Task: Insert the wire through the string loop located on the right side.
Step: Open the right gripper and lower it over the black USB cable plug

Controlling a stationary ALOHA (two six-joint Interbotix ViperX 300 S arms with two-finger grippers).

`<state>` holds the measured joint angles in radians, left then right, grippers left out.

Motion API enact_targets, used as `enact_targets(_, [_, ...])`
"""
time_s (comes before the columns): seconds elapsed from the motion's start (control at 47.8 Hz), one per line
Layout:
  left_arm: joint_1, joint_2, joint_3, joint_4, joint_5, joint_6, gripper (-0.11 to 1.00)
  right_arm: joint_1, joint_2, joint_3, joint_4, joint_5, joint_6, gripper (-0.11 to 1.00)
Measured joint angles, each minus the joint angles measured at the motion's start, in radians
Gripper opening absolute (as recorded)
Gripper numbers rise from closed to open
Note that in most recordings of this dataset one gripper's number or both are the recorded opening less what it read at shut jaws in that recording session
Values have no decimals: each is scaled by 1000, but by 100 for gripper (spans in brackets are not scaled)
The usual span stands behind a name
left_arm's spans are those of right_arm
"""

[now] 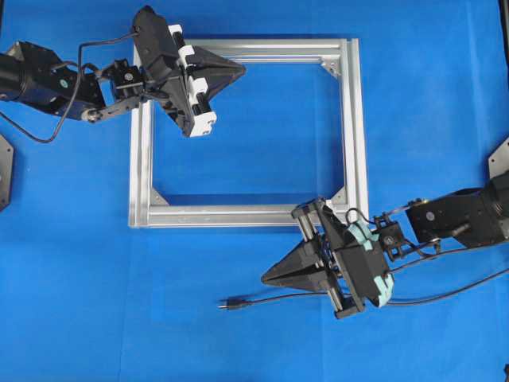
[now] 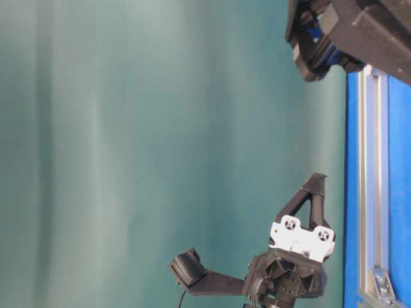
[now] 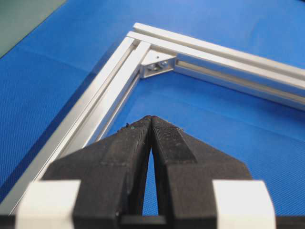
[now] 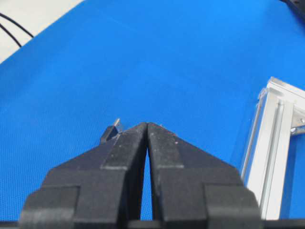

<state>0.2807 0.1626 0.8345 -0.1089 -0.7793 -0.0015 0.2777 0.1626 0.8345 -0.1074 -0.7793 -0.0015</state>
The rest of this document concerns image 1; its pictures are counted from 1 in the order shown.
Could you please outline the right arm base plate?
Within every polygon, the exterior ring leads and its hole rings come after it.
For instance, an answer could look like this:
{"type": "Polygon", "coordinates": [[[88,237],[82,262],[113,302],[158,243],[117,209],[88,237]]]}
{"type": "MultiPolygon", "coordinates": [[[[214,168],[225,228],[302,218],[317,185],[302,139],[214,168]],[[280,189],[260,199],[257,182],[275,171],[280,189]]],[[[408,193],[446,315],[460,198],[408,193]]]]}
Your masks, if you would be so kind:
{"type": "Polygon", "coordinates": [[[492,179],[509,170],[509,138],[506,138],[488,157],[488,175],[492,179]]]}

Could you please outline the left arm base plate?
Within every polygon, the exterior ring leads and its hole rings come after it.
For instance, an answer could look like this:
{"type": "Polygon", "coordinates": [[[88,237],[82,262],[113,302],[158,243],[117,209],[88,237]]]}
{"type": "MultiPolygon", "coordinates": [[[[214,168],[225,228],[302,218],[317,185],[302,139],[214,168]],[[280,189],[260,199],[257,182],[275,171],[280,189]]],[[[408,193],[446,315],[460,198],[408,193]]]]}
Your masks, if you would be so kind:
{"type": "Polygon", "coordinates": [[[0,135],[0,209],[3,211],[10,204],[12,176],[14,167],[14,148],[0,135]]]}

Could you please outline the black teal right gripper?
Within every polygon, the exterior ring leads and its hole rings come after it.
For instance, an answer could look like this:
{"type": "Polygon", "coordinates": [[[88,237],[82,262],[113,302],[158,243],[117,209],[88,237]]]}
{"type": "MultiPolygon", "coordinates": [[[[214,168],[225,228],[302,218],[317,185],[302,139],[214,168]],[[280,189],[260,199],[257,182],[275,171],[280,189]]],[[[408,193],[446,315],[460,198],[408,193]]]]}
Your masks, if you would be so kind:
{"type": "Polygon", "coordinates": [[[262,276],[264,284],[324,291],[337,319],[363,312],[366,301],[378,308],[390,301],[394,277],[365,223],[341,222],[322,199],[298,205],[291,216],[303,240],[262,276]]]}

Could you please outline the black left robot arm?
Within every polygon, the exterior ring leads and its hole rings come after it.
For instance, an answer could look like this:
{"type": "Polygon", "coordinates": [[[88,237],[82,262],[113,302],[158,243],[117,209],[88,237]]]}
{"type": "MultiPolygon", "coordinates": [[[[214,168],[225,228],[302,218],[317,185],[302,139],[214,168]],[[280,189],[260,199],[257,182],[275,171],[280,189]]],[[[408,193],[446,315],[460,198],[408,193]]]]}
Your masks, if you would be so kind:
{"type": "Polygon", "coordinates": [[[217,116],[210,101],[243,76],[243,65],[185,42],[150,6],[134,16],[126,38],[140,63],[115,60],[100,69],[63,61],[51,49],[16,42],[1,55],[1,99],[22,103],[61,121],[97,123],[157,102],[186,137],[210,134],[217,116]]]}

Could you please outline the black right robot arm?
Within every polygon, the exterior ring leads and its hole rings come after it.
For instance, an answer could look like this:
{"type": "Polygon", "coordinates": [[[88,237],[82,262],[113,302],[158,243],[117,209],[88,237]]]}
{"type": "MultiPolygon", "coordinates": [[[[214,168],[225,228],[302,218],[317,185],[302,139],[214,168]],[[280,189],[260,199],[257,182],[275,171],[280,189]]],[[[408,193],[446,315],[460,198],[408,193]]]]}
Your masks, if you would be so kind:
{"type": "MultiPolygon", "coordinates": [[[[461,189],[432,201],[405,206],[418,245],[439,248],[453,238],[466,248],[481,248],[508,239],[508,174],[493,177],[483,188],[461,189]]],[[[398,222],[384,213],[374,220],[340,220],[322,198],[298,205],[292,212],[302,241],[262,277],[264,284],[325,292],[336,318],[364,310],[366,300],[385,306],[394,276],[389,261],[407,255],[409,242],[398,222]]]]}

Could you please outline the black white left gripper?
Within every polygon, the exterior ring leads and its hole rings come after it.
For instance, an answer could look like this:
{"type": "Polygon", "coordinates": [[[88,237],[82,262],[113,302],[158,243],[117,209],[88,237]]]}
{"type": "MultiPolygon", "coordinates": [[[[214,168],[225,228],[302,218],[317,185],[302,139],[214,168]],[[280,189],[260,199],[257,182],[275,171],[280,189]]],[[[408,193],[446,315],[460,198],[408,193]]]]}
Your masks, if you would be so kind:
{"type": "Polygon", "coordinates": [[[146,91],[188,138],[212,132],[216,113],[209,101],[246,73],[233,60],[185,43],[181,25],[170,25],[152,7],[142,7],[132,24],[134,46],[146,77],[146,91]],[[190,72],[192,64],[195,71],[190,72]]]}

